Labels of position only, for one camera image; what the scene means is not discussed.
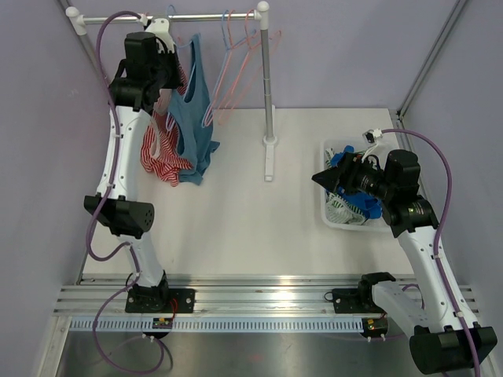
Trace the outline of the green white striped tank top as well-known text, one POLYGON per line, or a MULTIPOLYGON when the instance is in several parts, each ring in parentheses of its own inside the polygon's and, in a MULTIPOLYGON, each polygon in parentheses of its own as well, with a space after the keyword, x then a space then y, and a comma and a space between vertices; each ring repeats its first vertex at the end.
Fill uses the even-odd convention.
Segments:
MULTIPOLYGON (((333 148, 327 148, 324 151, 325 168, 332 167, 334 157, 340 158, 345 152, 353 151, 354 147, 351 145, 347 145, 341 153, 335 153, 333 148)), ((325 216, 331 223, 340 225, 363 225, 367 220, 359 208, 350 204, 341 195, 332 192, 325 193, 325 216)))

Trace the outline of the bright blue tank top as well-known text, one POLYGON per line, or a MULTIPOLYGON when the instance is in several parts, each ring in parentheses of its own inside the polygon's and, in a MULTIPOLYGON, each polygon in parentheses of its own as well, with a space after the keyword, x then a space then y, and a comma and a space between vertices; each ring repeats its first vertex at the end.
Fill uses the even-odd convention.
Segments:
POLYGON ((347 199, 350 204, 353 204, 354 206, 359 208, 367 218, 366 222, 369 220, 379 219, 382 216, 381 202, 378 199, 372 198, 368 194, 358 192, 348 195, 343 192, 341 188, 338 188, 337 191, 333 193, 341 195, 344 199, 347 199))

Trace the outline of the teal blue tank top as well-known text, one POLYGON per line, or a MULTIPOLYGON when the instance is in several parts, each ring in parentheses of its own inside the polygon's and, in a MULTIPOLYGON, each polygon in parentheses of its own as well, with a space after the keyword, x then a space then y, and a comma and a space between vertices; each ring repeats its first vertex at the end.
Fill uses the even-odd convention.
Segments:
POLYGON ((190 163, 189 168, 179 171, 180 182, 201 185, 204 173, 211 163, 211 154, 220 143, 212 139, 213 126, 204 125, 204 117, 210 105, 210 96, 204 74, 200 35, 195 34, 190 42, 191 67, 186 91, 174 92, 168 107, 169 115, 176 122, 178 140, 176 152, 190 163))

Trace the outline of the red white striped tank top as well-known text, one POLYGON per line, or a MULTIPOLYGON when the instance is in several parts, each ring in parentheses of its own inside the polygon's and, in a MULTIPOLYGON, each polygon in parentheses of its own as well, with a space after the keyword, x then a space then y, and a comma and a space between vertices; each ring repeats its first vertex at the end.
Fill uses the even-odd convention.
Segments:
POLYGON ((161 89, 154 104, 152 120, 143 136, 141 165, 147 173, 155 174, 161 181, 176 187, 182 169, 193 165, 177 152, 179 130, 174 117, 168 111, 172 97, 171 89, 161 89))

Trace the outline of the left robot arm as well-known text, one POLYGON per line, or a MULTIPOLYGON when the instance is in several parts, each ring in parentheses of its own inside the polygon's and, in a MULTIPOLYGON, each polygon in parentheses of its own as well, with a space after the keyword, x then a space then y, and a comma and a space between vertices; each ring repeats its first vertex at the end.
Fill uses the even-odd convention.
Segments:
POLYGON ((124 287, 126 312, 176 314, 185 292, 169 288, 150 235, 154 206, 138 200, 136 178, 154 104, 161 89, 180 83, 179 74, 174 53, 152 32, 130 33, 124 46, 126 56, 113 80, 105 85, 110 134, 100 183, 95 194, 84 199, 84 207, 92 216, 86 231, 86 251, 97 262, 108 261, 119 249, 128 251, 133 272, 124 287), (118 249, 107 256, 92 249, 97 224, 119 241, 118 249))

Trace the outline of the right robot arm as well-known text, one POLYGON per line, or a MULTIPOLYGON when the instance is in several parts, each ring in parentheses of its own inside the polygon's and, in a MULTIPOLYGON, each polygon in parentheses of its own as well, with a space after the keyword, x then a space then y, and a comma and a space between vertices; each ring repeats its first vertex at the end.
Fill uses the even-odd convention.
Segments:
POLYGON ((391 317, 407 336, 421 373, 471 369, 480 375, 497 336, 493 328, 479 324, 461 293, 442 249, 439 221, 418 193, 419 176, 417 156, 395 149, 382 169, 347 152, 312 180, 330 192, 363 192, 382 203, 382 217, 404 250, 424 301, 420 308, 389 273, 371 273, 360 280, 358 305, 366 311, 380 308, 391 317))

